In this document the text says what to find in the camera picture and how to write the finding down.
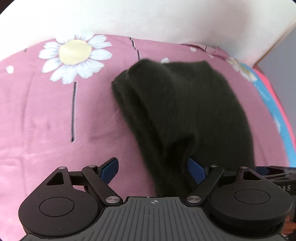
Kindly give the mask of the pink floral bed sheet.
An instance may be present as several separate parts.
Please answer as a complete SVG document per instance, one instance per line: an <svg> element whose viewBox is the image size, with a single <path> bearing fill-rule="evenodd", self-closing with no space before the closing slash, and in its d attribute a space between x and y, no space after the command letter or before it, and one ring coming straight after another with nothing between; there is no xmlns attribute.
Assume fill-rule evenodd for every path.
<svg viewBox="0 0 296 241"><path fill-rule="evenodd" d="M258 166L295 166L295 137L267 78L221 49L96 35L100 60L63 83L60 41L47 40L1 61L1 239L25 235L18 209L56 168L119 160L111 188L122 198L154 196L153 181L111 83L139 59L207 61L227 78L248 116Z"/></svg>

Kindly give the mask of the black knit garment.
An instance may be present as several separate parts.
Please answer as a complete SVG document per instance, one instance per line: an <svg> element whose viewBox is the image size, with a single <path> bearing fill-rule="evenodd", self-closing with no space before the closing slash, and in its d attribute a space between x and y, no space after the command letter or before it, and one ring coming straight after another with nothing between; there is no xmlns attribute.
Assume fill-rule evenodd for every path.
<svg viewBox="0 0 296 241"><path fill-rule="evenodd" d="M255 165L244 109L222 74L206 61L143 59L111 84L154 180L158 196L188 195L188 160L227 171Z"/></svg>

